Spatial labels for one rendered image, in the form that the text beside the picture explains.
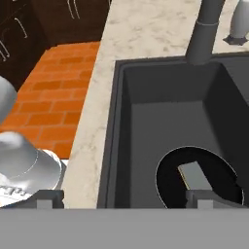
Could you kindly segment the dark grey sink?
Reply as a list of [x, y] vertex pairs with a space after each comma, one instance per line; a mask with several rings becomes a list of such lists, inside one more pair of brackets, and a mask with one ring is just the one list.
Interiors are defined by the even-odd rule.
[[216, 54], [202, 66], [182, 56], [117, 61], [98, 207], [164, 208], [158, 164], [186, 146], [222, 157], [249, 207], [249, 53]]

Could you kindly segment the dark brown cupboard run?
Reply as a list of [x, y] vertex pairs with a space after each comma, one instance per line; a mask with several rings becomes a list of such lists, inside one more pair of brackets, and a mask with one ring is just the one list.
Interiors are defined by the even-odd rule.
[[46, 49], [99, 41], [113, 0], [0, 0], [0, 76], [20, 89]]

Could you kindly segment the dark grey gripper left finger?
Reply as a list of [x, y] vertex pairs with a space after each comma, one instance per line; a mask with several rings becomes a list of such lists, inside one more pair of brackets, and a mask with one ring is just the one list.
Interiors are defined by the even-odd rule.
[[14, 208], [37, 208], [46, 201], [52, 209], [64, 208], [64, 191], [40, 190], [27, 200], [22, 200], [13, 204]]

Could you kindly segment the grey sponge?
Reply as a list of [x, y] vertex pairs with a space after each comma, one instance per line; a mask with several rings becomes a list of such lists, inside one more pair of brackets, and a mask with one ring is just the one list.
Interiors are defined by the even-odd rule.
[[197, 161], [184, 163], [178, 166], [178, 171], [188, 190], [211, 191], [212, 187], [204, 175]]

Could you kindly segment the dark grey tap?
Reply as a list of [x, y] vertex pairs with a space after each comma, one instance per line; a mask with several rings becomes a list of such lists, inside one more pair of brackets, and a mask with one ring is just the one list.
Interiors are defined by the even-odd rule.
[[213, 51], [219, 18], [226, 0], [201, 0], [186, 60], [193, 65], [206, 63]]

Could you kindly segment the black round pan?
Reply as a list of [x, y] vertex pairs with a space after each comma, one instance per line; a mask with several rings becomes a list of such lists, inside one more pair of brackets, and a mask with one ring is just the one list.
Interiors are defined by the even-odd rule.
[[197, 161], [212, 190], [217, 196], [243, 204], [245, 193], [236, 183], [237, 174], [219, 155], [200, 147], [186, 146], [173, 149], [160, 160], [156, 170], [158, 195], [166, 208], [186, 207], [186, 188], [178, 166]]

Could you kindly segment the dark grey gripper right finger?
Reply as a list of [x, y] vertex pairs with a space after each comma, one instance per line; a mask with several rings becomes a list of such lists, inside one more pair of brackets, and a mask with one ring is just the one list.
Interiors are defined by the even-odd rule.
[[243, 208], [238, 204], [217, 196], [213, 191], [190, 190], [186, 191], [186, 207], [195, 209], [234, 209]]

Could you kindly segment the grey soap dispenser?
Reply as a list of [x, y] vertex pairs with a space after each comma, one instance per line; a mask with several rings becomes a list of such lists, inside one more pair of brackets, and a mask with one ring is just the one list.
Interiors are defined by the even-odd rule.
[[229, 35], [224, 39], [229, 45], [243, 46], [249, 34], [249, 0], [239, 0], [231, 18]]

